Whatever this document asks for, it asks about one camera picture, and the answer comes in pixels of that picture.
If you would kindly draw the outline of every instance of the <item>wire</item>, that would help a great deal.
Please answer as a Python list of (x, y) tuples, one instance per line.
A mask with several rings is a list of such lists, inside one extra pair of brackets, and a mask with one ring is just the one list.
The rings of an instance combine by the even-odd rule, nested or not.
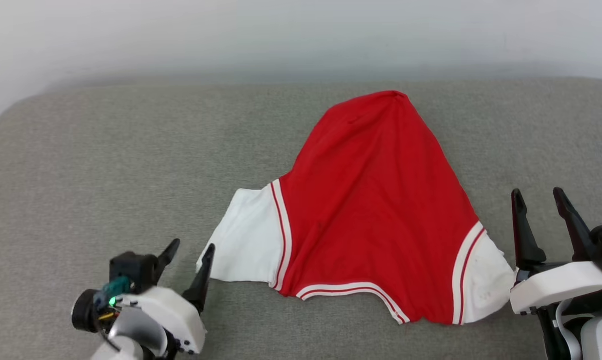
[(103, 315), (103, 316), (99, 317), (99, 321), (104, 321), (105, 319), (110, 319), (111, 317), (113, 317), (113, 316), (114, 316), (114, 314), (115, 314), (115, 313), (113, 313), (113, 312), (111, 312), (111, 313), (109, 313), (109, 314), (105, 314), (105, 315)]
[(103, 338), (103, 340), (109, 345), (111, 346), (112, 349), (114, 349), (117, 353), (121, 352), (121, 348), (116, 346), (116, 344), (114, 344), (108, 337), (107, 337), (107, 333), (105, 332), (105, 330), (103, 330), (103, 328), (100, 326), (100, 320), (97, 317), (97, 310), (96, 308), (92, 309), (92, 319), (94, 321), (94, 326), (97, 330), (98, 333), (100, 333), (101, 337)]

